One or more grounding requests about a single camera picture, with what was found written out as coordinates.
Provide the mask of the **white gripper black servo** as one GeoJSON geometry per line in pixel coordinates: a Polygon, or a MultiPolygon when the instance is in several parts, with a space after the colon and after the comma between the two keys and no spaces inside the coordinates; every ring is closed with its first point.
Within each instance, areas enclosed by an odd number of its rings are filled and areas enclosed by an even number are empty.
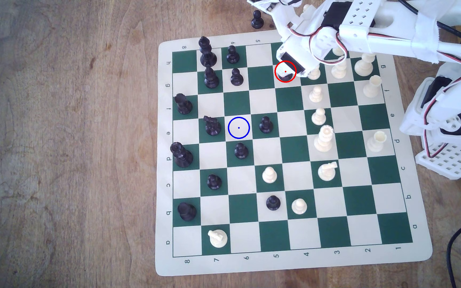
{"type": "Polygon", "coordinates": [[[319,69],[323,51],[319,47],[310,48],[309,40],[319,29],[323,14],[321,7],[304,7],[300,15],[294,7],[274,8],[273,21],[283,43],[276,53],[279,77],[308,77],[313,70],[319,69]]]}

